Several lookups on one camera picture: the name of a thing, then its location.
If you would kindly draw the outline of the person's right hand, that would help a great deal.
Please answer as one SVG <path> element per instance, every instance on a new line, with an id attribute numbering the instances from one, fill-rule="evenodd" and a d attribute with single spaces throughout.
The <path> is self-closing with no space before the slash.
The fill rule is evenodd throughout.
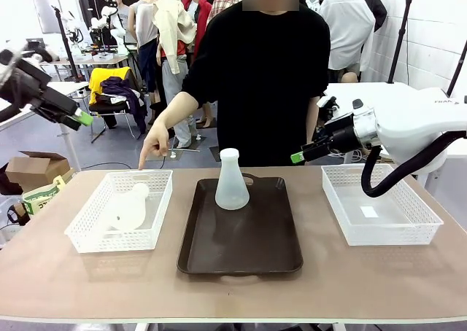
<path id="1" fill-rule="evenodd" d="M 139 155 L 138 169 L 142 170 L 147 157 L 150 154 L 156 156 L 167 156 L 169 150 L 169 132 L 162 120 L 159 118 L 153 123 L 149 133 L 144 139 Z"/>

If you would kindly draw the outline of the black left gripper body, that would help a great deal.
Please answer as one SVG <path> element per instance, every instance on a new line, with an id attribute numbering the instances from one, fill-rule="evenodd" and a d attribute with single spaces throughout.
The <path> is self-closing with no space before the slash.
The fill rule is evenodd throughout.
<path id="1" fill-rule="evenodd" d="M 77 103 L 49 87 L 49 81 L 50 77 L 46 73 L 28 61 L 17 60 L 9 75 L 9 117 L 19 114 L 28 104 L 32 112 L 50 122 L 57 123 L 54 119 L 56 114 L 71 117 L 78 108 Z"/>

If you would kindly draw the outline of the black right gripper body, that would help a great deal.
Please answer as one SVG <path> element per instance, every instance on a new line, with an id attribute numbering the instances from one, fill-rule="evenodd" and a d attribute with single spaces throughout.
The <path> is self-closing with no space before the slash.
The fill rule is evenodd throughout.
<path id="1" fill-rule="evenodd" d="M 347 113 L 324 124 L 314 143 L 329 153 L 346 153 L 357 149 L 354 114 Z"/>

